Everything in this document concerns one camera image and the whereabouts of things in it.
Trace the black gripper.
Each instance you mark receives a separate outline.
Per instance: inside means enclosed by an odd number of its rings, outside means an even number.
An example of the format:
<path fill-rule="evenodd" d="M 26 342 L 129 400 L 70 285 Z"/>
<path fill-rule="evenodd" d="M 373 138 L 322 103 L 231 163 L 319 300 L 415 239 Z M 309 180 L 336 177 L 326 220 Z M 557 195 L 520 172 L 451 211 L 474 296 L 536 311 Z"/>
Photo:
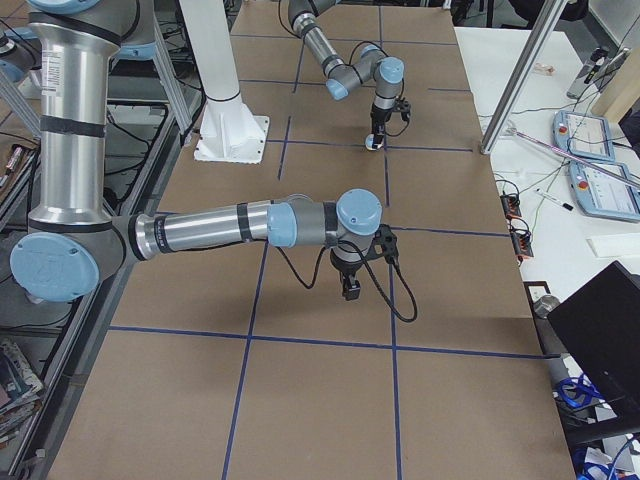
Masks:
<path fill-rule="evenodd" d="M 385 136 L 386 136 L 385 125 L 391 119 L 394 109 L 395 109 L 394 102 L 392 102 L 390 105 L 385 107 L 380 107 L 375 103 L 371 105 L 371 112 L 370 112 L 371 123 L 372 123 L 371 134 L 383 135 L 385 139 Z"/>
<path fill-rule="evenodd" d="M 345 260 L 336 251 L 330 254 L 331 264 L 340 272 L 342 280 L 342 296 L 346 301 L 357 300 L 360 296 L 361 285 L 357 280 L 358 270 L 364 266 L 365 262 L 357 260 Z"/>

